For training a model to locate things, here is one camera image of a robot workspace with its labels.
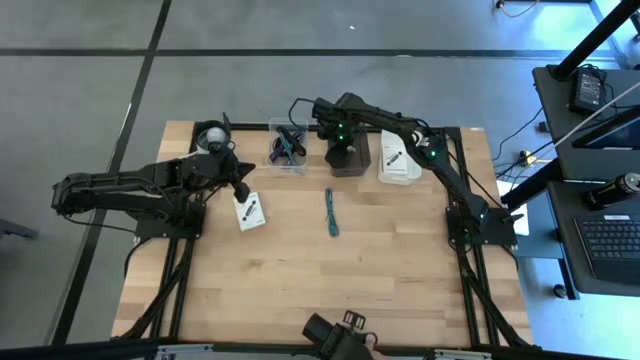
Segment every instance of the green wire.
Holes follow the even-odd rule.
[[[340,235],[340,229],[336,223],[336,218],[333,216],[333,192],[331,188],[327,188],[324,192],[324,197],[327,202],[327,220],[329,222],[329,235],[331,237],[337,237]]]

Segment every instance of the clear plastic container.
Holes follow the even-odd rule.
[[[267,166],[274,175],[293,175],[301,176],[307,172],[307,157],[300,156],[299,154],[292,152],[293,161],[288,156],[272,157],[273,144],[280,138],[280,133],[276,130],[278,126],[284,127],[291,135],[295,135],[296,132],[301,131],[300,144],[307,149],[308,137],[309,137],[309,122],[303,118],[293,118],[293,121],[301,128],[297,128],[290,121],[289,118],[272,118],[269,120],[269,144],[267,147]]]

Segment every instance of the gray floor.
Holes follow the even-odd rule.
[[[598,1],[603,13],[615,5],[611,1]],[[145,48],[161,2],[0,0],[0,48]],[[517,12],[528,4],[508,6]],[[160,47],[567,50],[595,23],[587,5],[542,3],[508,19],[492,11],[491,0],[174,0]],[[631,35],[625,25],[615,38],[635,59]],[[531,69],[559,60],[156,58],[122,168],[155,160],[166,120],[219,118],[225,111],[232,121],[265,122],[285,115],[295,97],[335,99],[344,91],[436,126],[485,127],[497,154],[499,141],[540,107]],[[616,67],[604,60],[598,65]],[[50,186],[74,171],[104,171],[141,64],[139,57],[0,57],[0,217],[41,231],[34,241],[0,241],[0,348],[48,341],[84,231],[49,209]],[[297,114],[308,112],[301,106]],[[533,129],[523,131],[497,162],[547,141]],[[114,214],[106,223],[132,226]],[[70,341],[108,338],[130,247],[129,236],[103,231]],[[640,357],[632,338],[640,323],[637,299],[555,299],[549,287],[560,273],[550,260],[523,260],[520,278],[537,344]]]

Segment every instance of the keyboard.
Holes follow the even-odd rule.
[[[640,215],[574,218],[591,273],[640,284]]]

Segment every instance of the wooden tabletop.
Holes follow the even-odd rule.
[[[167,122],[158,159],[187,154],[192,129],[193,122]],[[335,323],[351,309],[367,317],[365,330],[377,333],[383,345],[469,345],[457,260],[447,245],[447,194],[432,173],[423,171],[411,186],[379,182],[380,135],[370,134],[367,173],[335,178],[323,159],[326,142],[311,134],[306,176],[274,177],[266,167],[267,131],[235,131],[232,137],[241,161],[257,165],[245,181],[258,192],[267,225],[241,232],[230,189],[209,200],[180,339],[308,344],[302,329],[309,316],[317,312]],[[462,129],[462,138],[469,171],[498,198],[484,131]],[[327,231],[327,187],[334,192],[338,238]],[[472,190],[481,194],[475,185]],[[167,246],[167,239],[153,240],[133,256],[113,335],[128,330],[155,296]],[[499,247],[483,250],[493,300],[531,341],[513,259]],[[170,299],[163,334],[172,308]],[[481,309],[476,299],[487,341]]]

